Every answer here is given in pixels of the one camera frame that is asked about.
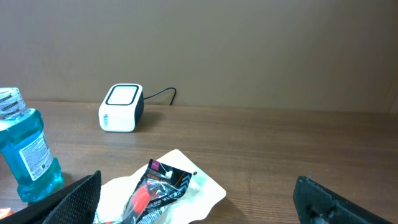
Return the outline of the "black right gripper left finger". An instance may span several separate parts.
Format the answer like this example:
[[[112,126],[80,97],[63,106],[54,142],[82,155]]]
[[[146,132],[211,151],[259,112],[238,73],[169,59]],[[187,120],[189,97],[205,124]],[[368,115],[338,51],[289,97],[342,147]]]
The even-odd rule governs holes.
[[[70,184],[8,217],[3,224],[92,224],[101,193],[101,172]]]

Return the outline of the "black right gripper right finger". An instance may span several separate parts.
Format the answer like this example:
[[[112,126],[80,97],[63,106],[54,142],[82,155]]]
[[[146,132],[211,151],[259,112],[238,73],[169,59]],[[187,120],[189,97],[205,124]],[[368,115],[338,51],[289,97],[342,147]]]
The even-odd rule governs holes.
[[[297,178],[293,201],[301,224],[391,224],[306,176]]]

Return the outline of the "blue mouthwash bottle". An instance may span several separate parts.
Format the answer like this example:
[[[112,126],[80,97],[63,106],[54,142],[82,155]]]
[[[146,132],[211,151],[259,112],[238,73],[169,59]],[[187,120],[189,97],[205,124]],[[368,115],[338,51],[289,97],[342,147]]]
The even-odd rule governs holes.
[[[50,150],[42,114],[26,106],[17,87],[1,88],[1,154],[23,202],[38,202],[63,187],[62,169]]]

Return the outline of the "black red packaged item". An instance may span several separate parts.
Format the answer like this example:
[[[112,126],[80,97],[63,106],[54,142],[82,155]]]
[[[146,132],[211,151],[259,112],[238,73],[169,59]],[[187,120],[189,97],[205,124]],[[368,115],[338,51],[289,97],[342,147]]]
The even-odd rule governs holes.
[[[192,175],[191,172],[151,159],[121,216],[109,222],[138,223],[153,210],[176,202],[186,193]]]

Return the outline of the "white resealable pouch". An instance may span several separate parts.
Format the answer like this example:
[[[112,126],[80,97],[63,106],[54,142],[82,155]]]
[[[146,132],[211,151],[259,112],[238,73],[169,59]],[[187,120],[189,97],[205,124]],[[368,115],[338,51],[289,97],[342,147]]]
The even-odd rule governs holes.
[[[158,161],[191,172],[192,177],[184,196],[162,209],[154,223],[185,224],[203,220],[226,197],[225,189],[178,149],[166,153]],[[94,223],[115,221],[122,215],[128,198],[146,169],[147,165],[144,165],[130,176],[115,178],[101,186]]]

